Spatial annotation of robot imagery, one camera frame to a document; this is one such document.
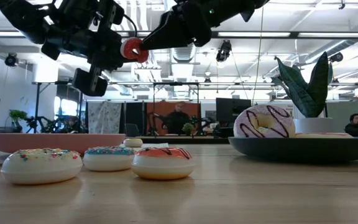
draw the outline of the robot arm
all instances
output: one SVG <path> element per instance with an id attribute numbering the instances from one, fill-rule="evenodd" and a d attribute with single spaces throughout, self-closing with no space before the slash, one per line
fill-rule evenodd
<path id="1" fill-rule="evenodd" d="M 113 0 L 63 0 L 58 8 L 55 1 L 33 5 L 26 0 L 0 0 L 0 10 L 27 39 L 42 44 L 41 51 L 48 57 L 56 60 L 64 53 L 87 58 L 89 72 L 77 68 L 72 84 L 86 95 L 103 96 L 108 83 L 100 77 L 102 71 L 137 61 L 123 56 L 122 38 L 111 30 L 113 24 L 121 24 L 124 9 Z M 248 21 L 268 1 L 175 0 L 177 5 L 161 16 L 139 50 L 185 47 L 193 42 L 201 47 L 211 40 L 212 27 L 237 14 Z M 47 16 L 53 23 L 47 22 Z M 89 30 L 91 24 L 98 25 L 96 32 Z"/>

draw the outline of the toy donut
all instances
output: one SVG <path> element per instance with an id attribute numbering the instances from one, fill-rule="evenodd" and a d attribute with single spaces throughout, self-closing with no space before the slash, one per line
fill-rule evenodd
<path id="1" fill-rule="evenodd" d="M 6 158 L 1 173 L 13 184 L 50 184 L 75 177 L 81 167 L 82 160 L 78 152 L 27 149 Z"/>
<path id="2" fill-rule="evenodd" d="M 119 171 L 131 168 L 135 151 L 129 147 L 94 147 L 85 151 L 84 166 L 92 171 Z"/>
<path id="3" fill-rule="evenodd" d="M 244 110 L 234 122 L 234 136 L 246 138 L 293 138 L 295 124 L 282 108 L 256 105 Z"/>
<path id="4" fill-rule="evenodd" d="M 132 170 L 139 177 L 173 180 L 187 177 L 194 171 L 190 153 L 175 147 L 147 147 L 135 153 Z"/>
<path id="5" fill-rule="evenodd" d="M 143 141 L 141 139 L 125 139 L 125 147 L 142 147 Z"/>
<path id="6" fill-rule="evenodd" d="M 142 40 L 136 37 L 128 38 L 122 43 L 120 52 L 124 58 L 130 60 L 136 59 L 137 62 L 143 63 L 149 58 L 149 51 L 140 49 L 140 45 L 143 43 Z"/>
<path id="7" fill-rule="evenodd" d="M 297 133 L 296 138 L 353 138 L 346 133 Z"/>

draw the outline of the sprinkles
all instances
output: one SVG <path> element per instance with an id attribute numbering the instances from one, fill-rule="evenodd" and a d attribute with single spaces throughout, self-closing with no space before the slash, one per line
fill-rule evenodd
<path id="1" fill-rule="evenodd" d="M 11 154 L 9 157 L 16 156 L 19 156 L 23 161 L 28 161 L 29 159 L 77 159 L 80 154 L 75 151 L 46 148 L 23 149 Z"/>
<path id="2" fill-rule="evenodd" d="M 85 151 L 88 155 L 127 155 L 132 156 L 135 154 L 135 150 L 130 147 L 122 146 L 107 146 L 107 147 L 94 147 Z"/>

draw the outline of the snake plant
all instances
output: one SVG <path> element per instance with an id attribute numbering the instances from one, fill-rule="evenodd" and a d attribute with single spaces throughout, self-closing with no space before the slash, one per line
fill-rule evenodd
<path id="1" fill-rule="evenodd" d="M 273 83 L 284 88 L 285 93 L 306 118 L 317 118 L 324 110 L 328 84 L 333 79 L 333 68 L 328 63 L 327 52 L 318 59 L 309 83 L 305 82 L 297 66 L 289 67 L 279 58 L 276 59 L 281 78 L 273 77 Z"/>

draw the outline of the white pot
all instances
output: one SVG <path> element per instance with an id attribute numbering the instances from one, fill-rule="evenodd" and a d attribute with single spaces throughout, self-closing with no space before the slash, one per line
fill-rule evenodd
<path id="1" fill-rule="evenodd" d="M 296 133 L 333 133 L 332 118 L 303 118 L 294 119 Z"/>

